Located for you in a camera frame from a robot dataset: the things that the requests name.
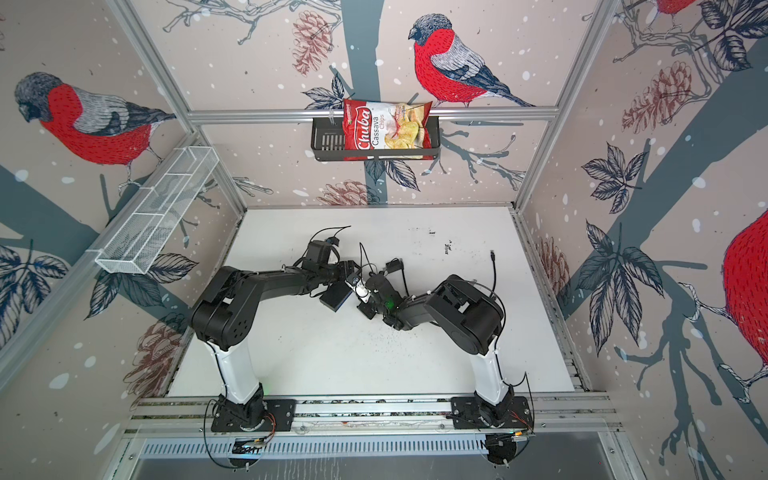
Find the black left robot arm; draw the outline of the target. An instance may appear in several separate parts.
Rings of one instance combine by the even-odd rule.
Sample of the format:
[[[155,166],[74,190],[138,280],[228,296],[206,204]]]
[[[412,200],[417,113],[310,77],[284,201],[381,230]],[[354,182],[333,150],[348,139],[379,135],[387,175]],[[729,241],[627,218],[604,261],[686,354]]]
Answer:
[[[334,238],[312,240],[298,260],[278,270],[224,266],[216,272],[194,306],[190,327],[217,367],[223,386],[219,406],[251,424],[264,417],[264,389],[247,345],[258,308],[266,300],[308,296],[324,286],[321,302],[337,311],[361,273],[358,262],[340,257],[337,245]]]

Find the black power adapter with cord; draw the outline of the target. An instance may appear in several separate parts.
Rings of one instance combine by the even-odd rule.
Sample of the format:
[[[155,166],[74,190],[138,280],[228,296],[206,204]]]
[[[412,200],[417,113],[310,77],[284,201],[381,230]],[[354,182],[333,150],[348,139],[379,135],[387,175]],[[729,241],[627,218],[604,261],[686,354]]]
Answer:
[[[410,295],[407,279],[405,275],[405,265],[402,258],[395,257],[392,260],[386,262],[383,268],[379,268],[375,263],[370,261],[367,250],[365,249],[365,246],[363,245],[362,242],[359,243],[359,251],[360,251],[360,260],[362,262],[361,272],[364,272],[365,269],[368,269],[367,278],[372,278],[375,275],[383,275],[384,277],[386,277],[389,274],[400,272],[403,280],[405,294],[406,296]]]

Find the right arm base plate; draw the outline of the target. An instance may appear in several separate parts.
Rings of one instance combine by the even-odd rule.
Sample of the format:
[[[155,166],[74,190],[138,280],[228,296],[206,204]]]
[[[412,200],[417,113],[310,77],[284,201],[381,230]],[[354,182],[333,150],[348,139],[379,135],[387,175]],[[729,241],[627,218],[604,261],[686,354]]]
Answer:
[[[533,425],[528,400],[523,396],[507,396],[497,405],[491,405],[476,395],[453,397],[446,418],[458,430],[529,430]]]

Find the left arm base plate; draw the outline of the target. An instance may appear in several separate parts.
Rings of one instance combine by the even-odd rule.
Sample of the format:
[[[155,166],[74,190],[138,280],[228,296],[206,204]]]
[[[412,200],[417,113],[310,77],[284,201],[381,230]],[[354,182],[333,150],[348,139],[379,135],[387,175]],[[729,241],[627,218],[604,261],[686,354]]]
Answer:
[[[212,414],[211,431],[288,432],[292,427],[296,406],[294,399],[257,398],[247,404],[235,404],[219,396]]]

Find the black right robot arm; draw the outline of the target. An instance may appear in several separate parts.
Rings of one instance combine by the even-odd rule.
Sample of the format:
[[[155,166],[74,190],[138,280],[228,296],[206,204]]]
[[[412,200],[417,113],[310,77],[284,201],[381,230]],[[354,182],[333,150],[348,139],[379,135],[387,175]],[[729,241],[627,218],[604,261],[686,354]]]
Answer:
[[[358,309],[369,319],[376,315],[397,331],[410,331],[423,324],[439,327],[470,356],[475,379],[475,401],[491,424],[514,397],[514,388],[502,378],[493,344],[502,333],[504,309],[471,282],[452,274],[434,290],[417,296],[402,296],[386,275],[377,273],[355,286]]]

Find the black network switch box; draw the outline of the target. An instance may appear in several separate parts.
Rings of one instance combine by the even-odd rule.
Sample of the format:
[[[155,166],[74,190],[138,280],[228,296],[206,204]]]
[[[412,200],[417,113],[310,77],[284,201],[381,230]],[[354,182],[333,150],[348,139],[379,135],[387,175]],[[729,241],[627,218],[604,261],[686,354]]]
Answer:
[[[333,312],[337,312],[349,296],[353,289],[344,281],[332,283],[319,297],[320,302]]]

